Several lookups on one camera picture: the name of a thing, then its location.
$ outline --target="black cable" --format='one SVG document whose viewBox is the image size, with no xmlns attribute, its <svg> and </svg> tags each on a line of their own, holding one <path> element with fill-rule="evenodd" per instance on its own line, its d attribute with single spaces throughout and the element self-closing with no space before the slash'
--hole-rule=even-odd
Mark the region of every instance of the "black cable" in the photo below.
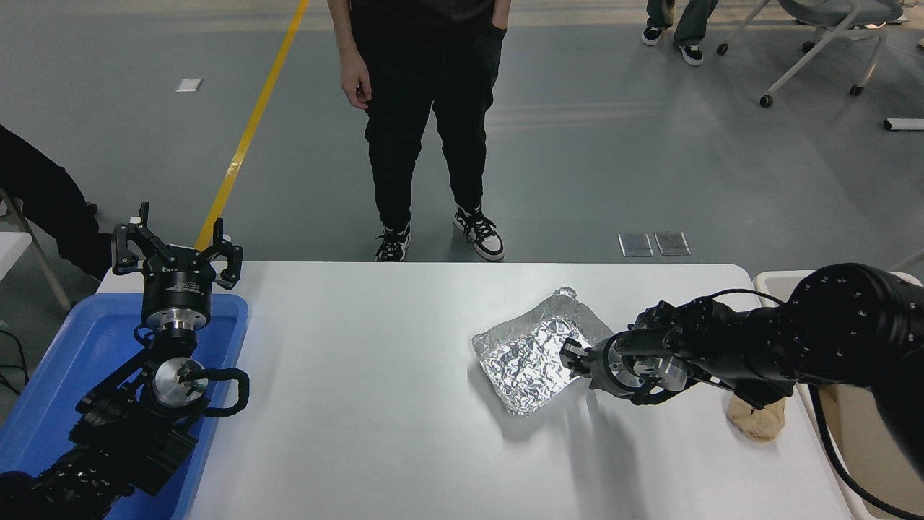
<svg viewBox="0 0 924 520">
<path fill-rule="evenodd" d="M 0 374 L 0 386 L 9 388 L 9 389 L 12 390 L 13 393 L 15 393 L 16 395 L 22 395 L 22 392 L 19 391 L 19 390 L 16 390 L 16 387 L 14 387 L 14 386 L 12 385 L 12 383 L 9 382 L 9 379 L 7 379 L 6 377 L 4 377 L 3 374 Z"/>
<path fill-rule="evenodd" d="M 19 360 L 22 362 L 22 366 L 0 365 L 0 368 L 18 368 L 19 370 L 22 370 L 22 377 L 25 380 L 24 384 L 28 385 L 29 384 L 29 369 L 26 367 L 26 353 L 25 351 L 23 351 L 22 342 L 19 341 L 19 338 L 17 338 L 16 335 L 13 334 L 12 332 L 8 332 L 6 330 L 0 330 L 0 334 L 9 336 L 10 338 L 13 339 L 13 341 L 16 342 L 19 348 Z M 3 374 L 0 374 L 0 385 L 5 386 L 9 388 L 10 390 L 13 390 L 13 393 L 15 393 L 16 395 L 22 395 L 22 392 L 17 390 L 16 387 L 14 387 L 13 384 L 9 382 L 9 379 L 7 379 Z"/>
<path fill-rule="evenodd" d="M 818 433 L 821 436 L 821 444 L 824 445 L 824 454 L 828 456 L 828 460 L 831 462 L 831 466 L 833 466 L 834 471 L 837 472 L 837 475 L 844 481 L 844 483 L 857 495 L 859 495 L 860 498 L 882 509 L 888 514 L 891 514 L 897 518 L 901 518 L 902 520 L 924 520 L 924 516 L 898 509 L 897 507 L 874 497 L 869 491 L 863 489 L 850 476 L 850 474 L 847 473 L 844 465 L 841 464 L 840 459 L 838 459 L 837 453 L 834 452 L 834 444 L 831 442 L 831 433 L 828 431 L 828 423 L 824 420 L 824 411 L 821 409 L 821 396 L 818 393 L 818 387 L 815 385 L 808 385 L 808 394 L 811 396 L 811 403 L 815 408 L 815 421 L 818 423 Z"/>
<path fill-rule="evenodd" d="M 766 292 L 754 291 L 753 289 L 726 289 L 724 291 L 718 291 L 715 294 L 710 294 L 709 296 L 703 296 L 703 298 L 714 300 L 715 298 L 718 298 L 719 296 L 723 296 L 725 294 L 734 294 L 737 292 L 745 292 L 747 294 L 757 294 L 758 296 L 762 296 L 778 305 L 782 305 L 785 303 L 783 300 L 780 300 L 776 296 L 771 296 L 770 294 L 767 294 Z"/>
</svg>

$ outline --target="yellow floor line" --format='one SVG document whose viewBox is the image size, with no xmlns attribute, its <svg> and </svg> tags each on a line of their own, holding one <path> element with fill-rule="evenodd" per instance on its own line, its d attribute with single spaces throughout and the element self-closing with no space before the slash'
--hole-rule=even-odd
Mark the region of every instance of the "yellow floor line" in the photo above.
<svg viewBox="0 0 924 520">
<path fill-rule="evenodd" d="M 273 94 L 273 88 L 276 86 L 276 80 L 279 78 L 279 72 L 286 62 L 289 48 L 292 46 L 292 41 L 295 40 L 296 32 L 298 32 L 298 25 L 301 24 L 301 19 L 305 16 L 305 9 L 308 8 L 308 2 L 309 0 L 301 0 L 298 3 L 298 10 L 295 16 L 292 17 L 292 23 L 289 24 L 286 38 L 283 40 L 282 46 L 279 47 L 279 52 L 276 54 L 276 59 L 273 62 L 273 68 L 270 69 L 270 75 L 266 77 L 263 90 L 260 92 L 260 98 L 257 99 L 257 105 L 253 107 L 253 112 L 250 113 L 250 120 L 247 122 L 247 127 L 244 129 L 244 135 L 240 137 L 237 150 L 234 152 L 234 157 L 231 158 L 231 165 L 228 166 L 228 170 L 225 173 L 225 179 L 222 180 L 222 185 L 218 189 L 218 194 L 215 195 L 215 200 L 212 202 L 212 209 L 209 210 L 209 215 L 202 224 L 202 230 L 199 232 L 199 239 L 196 240 L 196 249 L 199 251 L 208 247 L 212 241 L 212 226 L 215 219 L 220 217 L 222 211 L 225 210 L 225 203 L 227 203 L 228 196 L 231 194 L 231 188 L 234 187 L 235 180 L 237 180 L 237 173 L 240 171 L 241 165 L 244 164 L 244 157 L 247 156 L 250 142 L 253 141 L 253 134 L 257 132 L 257 127 L 260 126 L 260 119 L 263 117 L 263 111 L 266 109 L 266 104 L 269 103 L 270 96 Z"/>
</svg>

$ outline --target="robotic arm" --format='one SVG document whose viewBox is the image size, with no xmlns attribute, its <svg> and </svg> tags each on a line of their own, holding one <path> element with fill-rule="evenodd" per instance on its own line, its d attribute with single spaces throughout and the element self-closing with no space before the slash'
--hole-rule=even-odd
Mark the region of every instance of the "robotic arm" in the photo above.
<svg viewBox="0 0 924 520">
<path fill-rule="evenodd" d="M 774 308 L 737 313 L 715 301 L 728 292 L 754 291 L 660 302 L 592 349 L 567 341 L 562 363 L 592 389 L 635 404 L 664 402 L 698 382 L 755 408 L 792 395 L 796 382 L 862 387 L 924 477 L 924 288 L 842 264 L 815 271 Z"/>
<path fill-rule="evenodd" d="M 68 438 L 75 446 L 33 478 L 0 474 L 0 516 L 13 520 L 96 520 L 134 489 L 156 495 L 196 446 L 189 429 L 203 416 L 244 409 L 249 379 L 236 368 L 207 369 L 192 359 L 196 331 L 211 320 L 212 283 L 231 289 L 240 278 L 243 249 L 215 221 L 213 244 L 199 252 L 166 245 L 148 229 L 148 203 L 138 217 L 115 228 L 113 272 L 144 275 L 140 352 L 106 377 L 77 404 L 82 414 Z M 144 254 L 128 248 L 133 242 Z M 220 275 L 211 262 L 227 260 Z M 139 330 L 149 328 L 141 336 Z M 237 403 L 209 407 L 209 380 L 236 380 Z"/>
</svg>

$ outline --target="jeans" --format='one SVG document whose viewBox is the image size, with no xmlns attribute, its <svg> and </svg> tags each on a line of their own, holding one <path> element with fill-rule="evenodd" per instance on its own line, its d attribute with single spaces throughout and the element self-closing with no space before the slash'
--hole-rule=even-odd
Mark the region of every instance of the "jeans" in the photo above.
<svg viewBox="0 0 924 520">
<path fill-rule="evenodd" d="M 675 0 L 648 0 L 648 26 L 667 29 L 674 25 Z M 699 45 L 706 36 L 706 20 L 719 0 L 690 0 L 677 24 L 674 43 L 680 46 Z"/>
<path fill-rule="evenodd" d="M 491 27 L 458 43 L 383 43 L 358 39 L 372 99 L 366 141 L 379 219 L 410 222 L 411 179 L 432 109 L 456 204 L 481 204 L 487 155 L 484 114 L 494 101 L 506 31 Z"/>
</svg>

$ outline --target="black shoe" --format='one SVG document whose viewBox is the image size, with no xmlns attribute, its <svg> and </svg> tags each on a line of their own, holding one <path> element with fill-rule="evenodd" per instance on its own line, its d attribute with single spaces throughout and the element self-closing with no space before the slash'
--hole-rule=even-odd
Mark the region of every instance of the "black shoe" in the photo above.
<svg viewBox="0 0 924 520">
<path fill-rule="evenodd" d="M 683 55 L 684 61 L 693 67 L 702 65 L 702 51 L 699 50 L 699 45 L 681 46 L 680 54 Z"/>
<path fill-rule="evenodd" d="M 661 40 L 661 33 L 664 32 L 664 29 L 658 29 L 657 27 L 646 27 L 645 31 L 641 33 L 641 42 L 651 47 L 656 44 L 658 40 Z"/>
<path fill-rule="evenodd" d="M 468 212 L 456 206 L 453 220 L 481 258 L 492 262 L 504 258 L 504 243 L 495 230 L 497 226 L 481 212 L 480 207 Z"/>
<path fill-rule="evenodd" d="M 375 252 L 376 262 L 404 262 L 407 245 L 410 243 L 410 224 L 397 231 L 385 227 L 385 233 L 376 237 L 382 239 L 379 251 Z"/>
</svg>

